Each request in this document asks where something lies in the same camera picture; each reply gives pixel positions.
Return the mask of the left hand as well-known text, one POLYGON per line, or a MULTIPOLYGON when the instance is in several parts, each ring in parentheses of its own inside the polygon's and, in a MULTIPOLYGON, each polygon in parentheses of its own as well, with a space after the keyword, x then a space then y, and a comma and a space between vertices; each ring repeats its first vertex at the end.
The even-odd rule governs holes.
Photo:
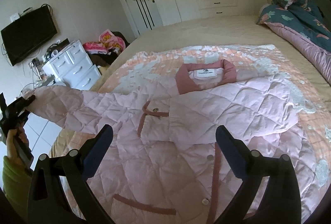
POLYGON ((6 139, 7 157, 12 163, 18 166, 24 166, 24 163, 18 155, 16 139, 20 139, 24 144, 29 146, 29 140, 26 136, 24 125, 25 122, 21 123, 16 129, 10 129, 6 139))

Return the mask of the green sleeve forearm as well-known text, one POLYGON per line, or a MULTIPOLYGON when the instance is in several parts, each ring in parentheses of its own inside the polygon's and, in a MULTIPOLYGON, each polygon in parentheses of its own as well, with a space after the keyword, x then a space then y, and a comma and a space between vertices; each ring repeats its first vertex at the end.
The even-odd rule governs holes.
POLYGON ((27 169, 3 158, 3 190, 5 196, 18 215, 28 222, 28 198, 32 177, 27 169))

